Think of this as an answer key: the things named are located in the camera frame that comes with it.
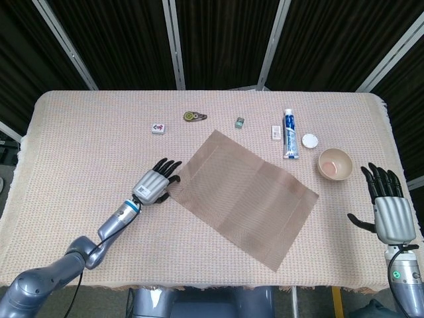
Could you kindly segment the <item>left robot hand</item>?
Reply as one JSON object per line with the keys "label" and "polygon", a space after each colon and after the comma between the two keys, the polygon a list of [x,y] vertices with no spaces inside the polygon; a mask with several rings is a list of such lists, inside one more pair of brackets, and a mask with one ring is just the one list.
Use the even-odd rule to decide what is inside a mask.
{"label": "left robot hand", "polygon": [[159,160],[133,187],[132,200],[143,206],[163,203],[170,196],[168,186],[181,181],[174,173],[181,164],[182,161],[167,158]]}

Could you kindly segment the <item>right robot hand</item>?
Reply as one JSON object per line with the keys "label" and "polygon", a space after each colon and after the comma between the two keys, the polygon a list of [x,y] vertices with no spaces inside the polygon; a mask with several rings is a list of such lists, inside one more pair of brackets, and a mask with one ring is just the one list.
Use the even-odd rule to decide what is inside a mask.
{"label": "right robot hand", "polygon": [[386,245],[410,244],[416,238],[415,225],[399,178],[393,171],[371,162],[360,169],[366,178],[374,222],[361,221],[352,213],[347,215],[348,219],[358,228],[376,234]]}

